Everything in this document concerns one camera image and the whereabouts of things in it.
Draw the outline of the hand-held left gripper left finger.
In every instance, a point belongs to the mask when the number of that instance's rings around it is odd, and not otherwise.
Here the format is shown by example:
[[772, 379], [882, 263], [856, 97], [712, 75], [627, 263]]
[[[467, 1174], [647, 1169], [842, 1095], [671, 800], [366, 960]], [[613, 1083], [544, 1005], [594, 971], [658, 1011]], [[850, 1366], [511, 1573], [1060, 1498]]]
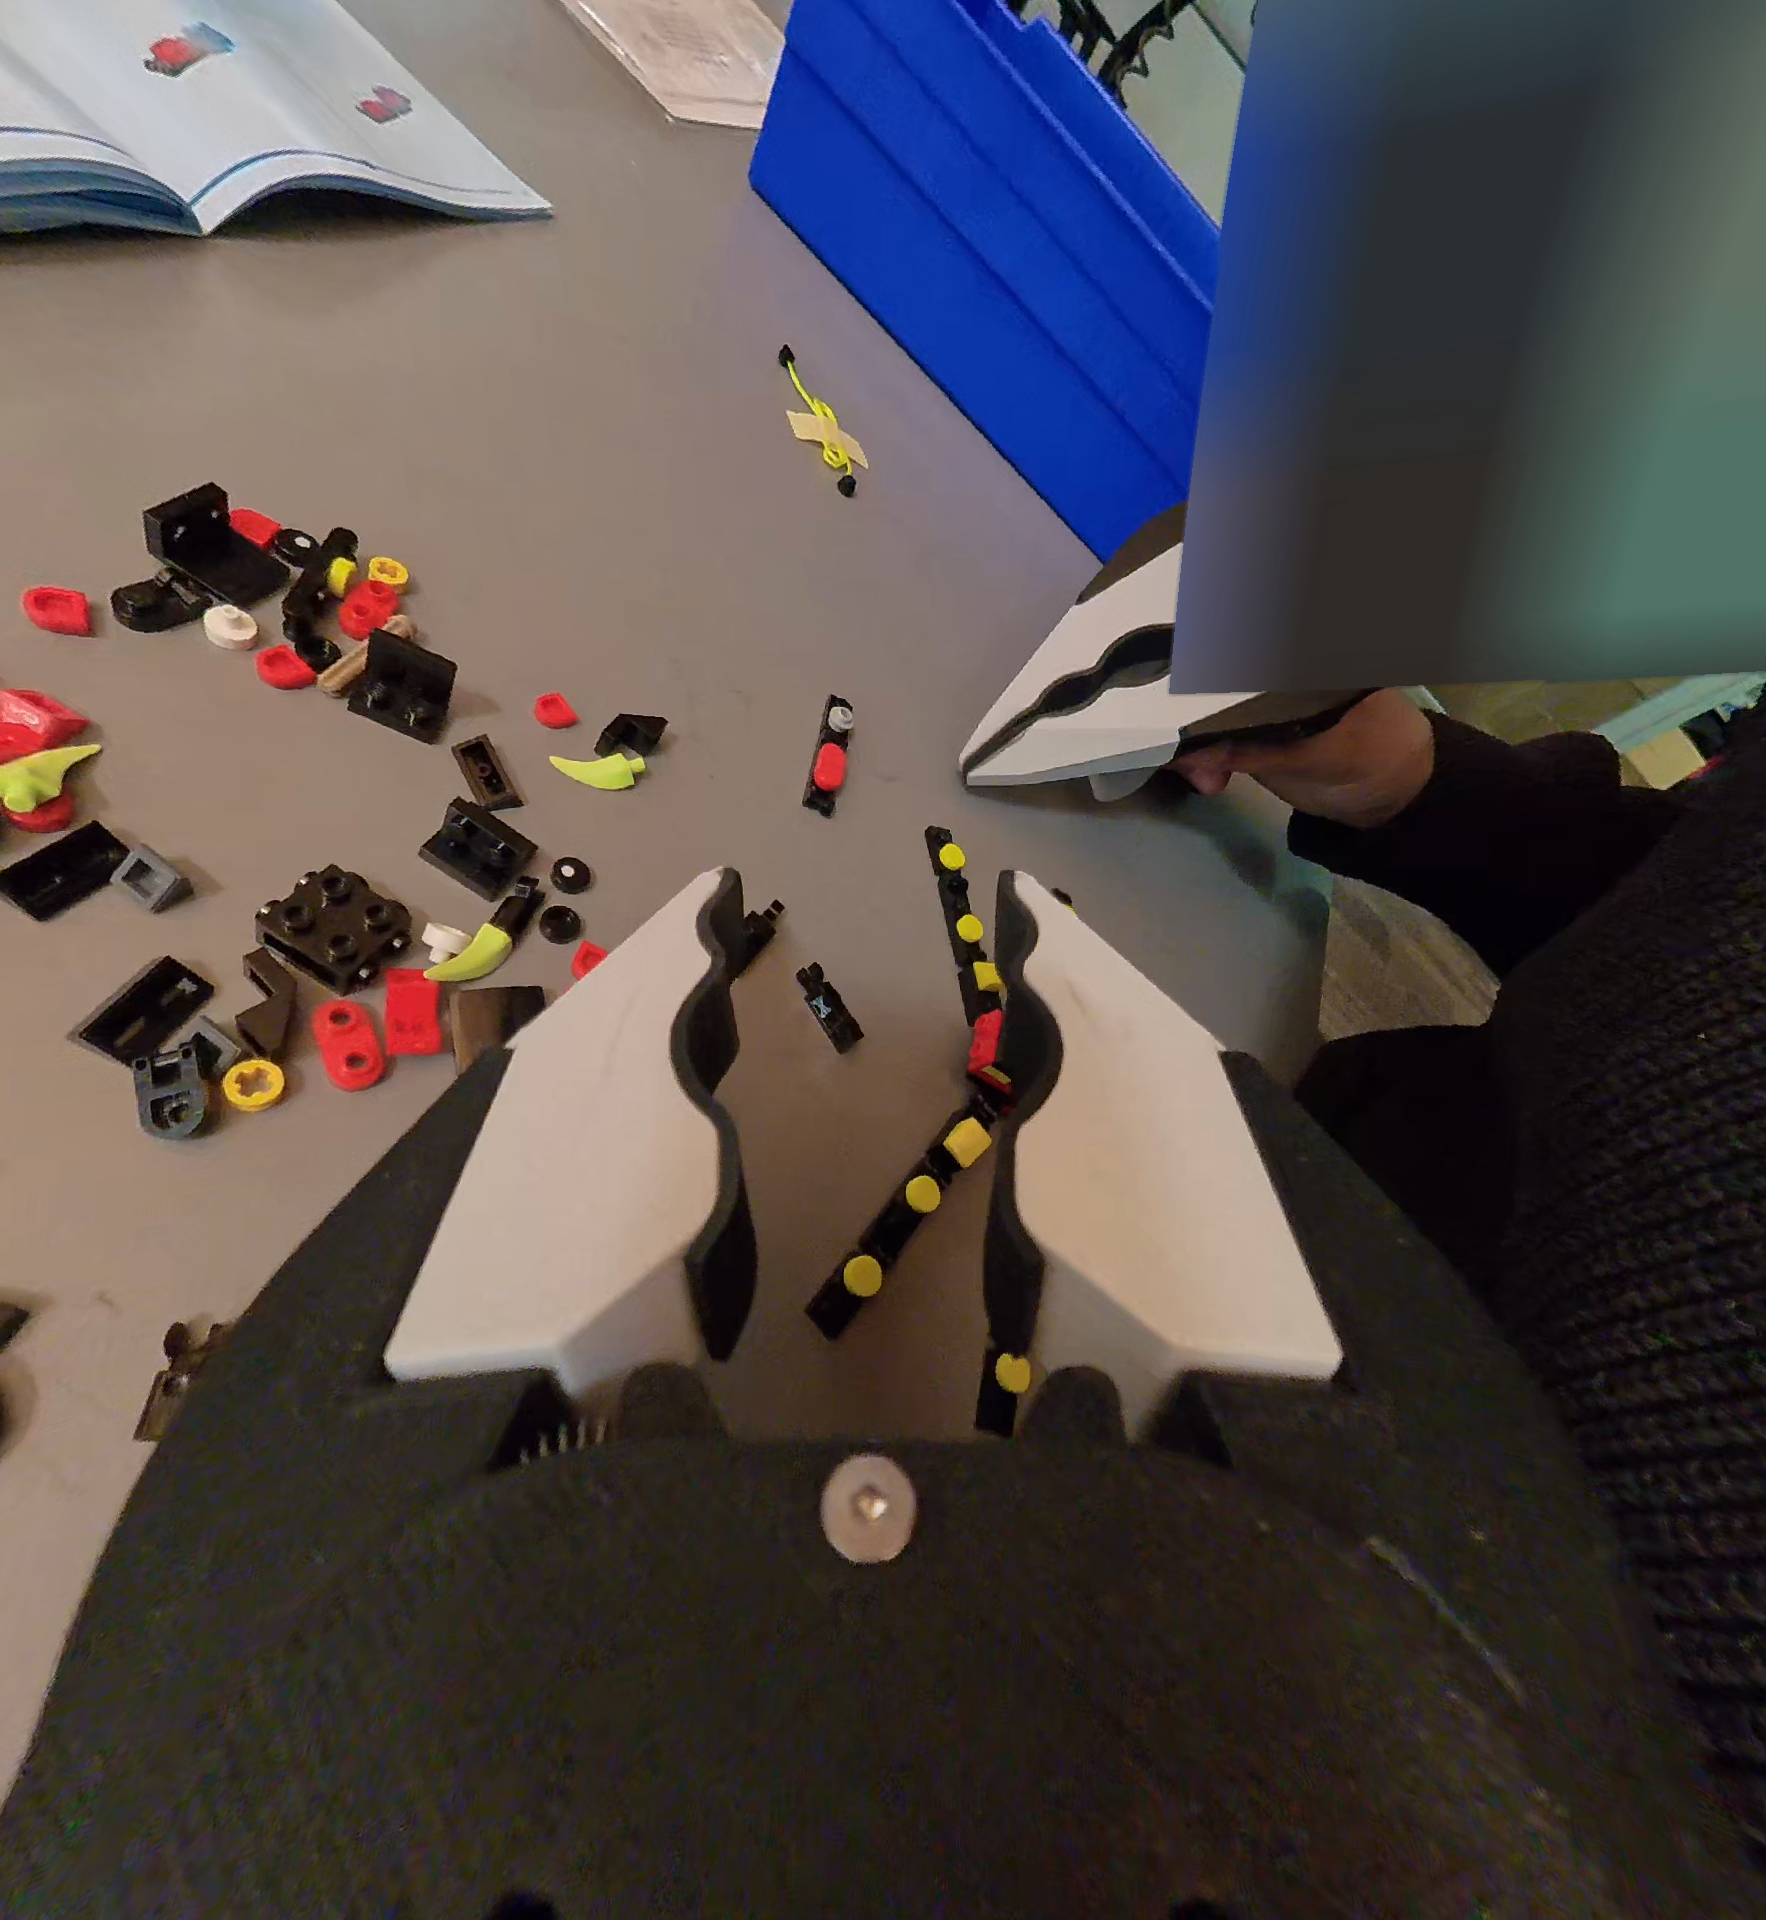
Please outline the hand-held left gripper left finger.
[[719, 1103], [743, 882], [700, 873], [508, 1045], [390, 1333], [397, 1380], [544, 1371], [575, 1401], [652, 1361], [727, 1361], [757, 1291]]

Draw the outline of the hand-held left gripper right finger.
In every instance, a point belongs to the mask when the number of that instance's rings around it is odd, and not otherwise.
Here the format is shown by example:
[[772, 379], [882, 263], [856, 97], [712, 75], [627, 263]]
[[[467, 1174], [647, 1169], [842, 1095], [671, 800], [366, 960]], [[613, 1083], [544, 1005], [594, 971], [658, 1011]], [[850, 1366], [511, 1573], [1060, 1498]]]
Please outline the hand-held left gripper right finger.
[[1328, 1386], [1344, 1355], [1230, 1067], [1037, 876], [996, 886], [1001, 1123], [984, 1226], [983, 1430], [1092, 1366], [1131, 1433], [1189, 1372]]

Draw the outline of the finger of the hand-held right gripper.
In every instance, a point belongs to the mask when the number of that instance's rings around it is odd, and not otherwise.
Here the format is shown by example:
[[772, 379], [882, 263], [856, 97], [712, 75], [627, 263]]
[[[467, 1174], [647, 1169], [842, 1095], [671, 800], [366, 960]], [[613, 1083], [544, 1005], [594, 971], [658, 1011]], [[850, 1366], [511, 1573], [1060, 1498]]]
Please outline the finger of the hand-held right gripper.
[[1091, 584], [971, 733], [958, 773], [973, 776], [1040, 721], [1053, 721], [1113, 689], [1167, 679], [1178, 610], [1176, 573], [1126, 573]]
[[1166, 689], [1109, 689], [1084, 708], [1042, 703], [986, 719], [966, 747], [975, 793], [1110, 780], [1131, 793], [1178, 752], [1184, 702]]

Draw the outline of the black yellow-studded lego assembly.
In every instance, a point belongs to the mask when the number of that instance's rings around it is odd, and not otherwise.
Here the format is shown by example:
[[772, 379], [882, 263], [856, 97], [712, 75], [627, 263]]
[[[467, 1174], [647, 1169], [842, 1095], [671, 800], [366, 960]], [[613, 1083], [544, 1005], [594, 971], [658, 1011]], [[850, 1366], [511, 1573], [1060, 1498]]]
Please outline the black yellow-studded lego assembly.
[[966, 1020], [964, 1101], [895, 1184], [805, 1305], [827, 1339], [839, 1339], [876, 1298], [949, 1188], [991, 1151], [1002, 1119], [1040, 1081], [1040, 1050], [1007, 1027], [1008, 984], [991, 955], [984, 920], [968, 896], [966, 851], [942, 826], [926, 828], [926, 853], [942, 902], [944, 937]]

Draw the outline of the person's right forearm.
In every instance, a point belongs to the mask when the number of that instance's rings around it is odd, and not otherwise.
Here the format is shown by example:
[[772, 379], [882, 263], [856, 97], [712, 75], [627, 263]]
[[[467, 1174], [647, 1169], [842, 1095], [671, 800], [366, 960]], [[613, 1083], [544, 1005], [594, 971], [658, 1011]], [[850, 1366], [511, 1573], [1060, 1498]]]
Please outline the person's right forearm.
[[1592, 733], [1505, 742], [1408, 705], [1427, 773], [1387, 820], [1294, 806], [1290, 849], [1431, 913], [1497, 978], [1570, 928], [1656, 849], [1688, 793], [1621, 780]]

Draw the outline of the scattered pile of lego pieces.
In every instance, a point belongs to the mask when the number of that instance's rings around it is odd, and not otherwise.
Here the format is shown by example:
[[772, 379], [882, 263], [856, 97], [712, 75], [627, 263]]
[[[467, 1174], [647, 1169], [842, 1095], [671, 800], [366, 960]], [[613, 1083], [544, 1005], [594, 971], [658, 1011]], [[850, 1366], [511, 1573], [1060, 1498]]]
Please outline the scattered pile of lego pieces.
[[[375, 557], [352, 584], [355, 536], [325, 539], [233, 509], [220, 483], [186, 491], [147, 510], [149, 580], [118, 588], [112, 610], [134, 633], [163, 633], [192, 618], [211, 639], [253, 637], [247, 610], [285, 593], [283, 640], [256, 664], [266, 683], [317, 679], [353, 688], [355, 711], [433, 741], [445, 721], [454, 667], [395, 622], [406, 580], [400, 563]], [[99, 822], [72, 823], [64, 776], [97, 752], [86, 717], [35, 689], [0, 691], [0, 898], [44, 924], [116, 888], [145, 909], [189, 896], [189, 878], [151, 849], [128, 843]], [[213, 984], [171, 955], [155, 960], [75, 1032], [75, 1041], [134, 1076], [149, 1137], [191, 1138], [213, 1089], [237, 1111], [281, 1096], [281, 1055], [297, 1011], [297, 978], [327, 990], [316, 1014], [317, 1044], [342, 1089], [375, 1081], [388, 1050], [439, 1045], [445, 983], [481, 977], [513, 945], [541, 888], [522, 875], [530, 849], [489, 807], [454, 803], [422, 856], [495, 901], [492, 920], [467, 944], [442, 949], [421, 972], [395, 960], [414, 944], [411, 909], [338, 864], [301, 876], [251, 924], [246, 977], [256, 1003], [233, 1026], [235, 1045], [202, 1020]]]

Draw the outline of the lego instruction booklet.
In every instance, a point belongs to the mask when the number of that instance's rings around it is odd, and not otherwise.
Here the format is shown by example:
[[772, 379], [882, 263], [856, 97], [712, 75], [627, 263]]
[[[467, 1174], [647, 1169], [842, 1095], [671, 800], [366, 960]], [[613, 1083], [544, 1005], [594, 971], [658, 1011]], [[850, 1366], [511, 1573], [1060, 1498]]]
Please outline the lego instruction booklet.
[[211, 235], [287, 190], [552, 213], [339, 4], [0, 1], [0, 235]]

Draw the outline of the person's right hand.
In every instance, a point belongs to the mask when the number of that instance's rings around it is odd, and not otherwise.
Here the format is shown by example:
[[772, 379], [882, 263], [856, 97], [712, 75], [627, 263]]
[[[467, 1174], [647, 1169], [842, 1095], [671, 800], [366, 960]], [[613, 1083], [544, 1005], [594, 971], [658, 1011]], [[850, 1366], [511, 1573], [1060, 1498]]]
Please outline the person's right hand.
[[1406, 691], [1380, 689], [1322, 733], [1210, 741], [1178, 756], [1171, 773], [1204, 797], [1251, 778], [1296, 811], [1362, 831], [1410, 807], [1434, 762], [1431, 714]]

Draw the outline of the blue plastic box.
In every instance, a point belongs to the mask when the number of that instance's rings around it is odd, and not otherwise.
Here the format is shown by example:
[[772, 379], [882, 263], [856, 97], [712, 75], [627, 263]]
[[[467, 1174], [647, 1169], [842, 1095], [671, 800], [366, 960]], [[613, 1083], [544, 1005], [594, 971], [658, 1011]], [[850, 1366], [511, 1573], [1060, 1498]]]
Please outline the blue plastic box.
[[1099, 559], [1184, 501], [1219, 230], [1046, 22], [793, 4], [749, 179]]

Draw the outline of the clear plastic bag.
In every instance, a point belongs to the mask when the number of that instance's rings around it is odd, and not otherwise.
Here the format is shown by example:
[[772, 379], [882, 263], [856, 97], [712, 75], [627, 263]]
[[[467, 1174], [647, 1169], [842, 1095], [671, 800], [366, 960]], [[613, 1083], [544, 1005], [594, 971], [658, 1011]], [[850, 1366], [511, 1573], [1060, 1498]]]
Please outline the clear plastic bag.
[[562, 1], [668, 118], [757, 133], [786, 47], [754, 1]]

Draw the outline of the black metal frame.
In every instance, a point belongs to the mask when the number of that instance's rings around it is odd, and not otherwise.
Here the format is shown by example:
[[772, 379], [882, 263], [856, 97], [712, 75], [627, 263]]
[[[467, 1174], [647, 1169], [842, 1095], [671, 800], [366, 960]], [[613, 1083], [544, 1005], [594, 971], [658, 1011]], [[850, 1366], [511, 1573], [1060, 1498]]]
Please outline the black metal frame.
[[1257, 1], [1004, 1], [1019, 21], [1040, 19], [1117, 101], [1152, 72], [1158, 45], [1174, 45], [1195, 21], [1207, 45], [1239, 80], [1246, 67]]

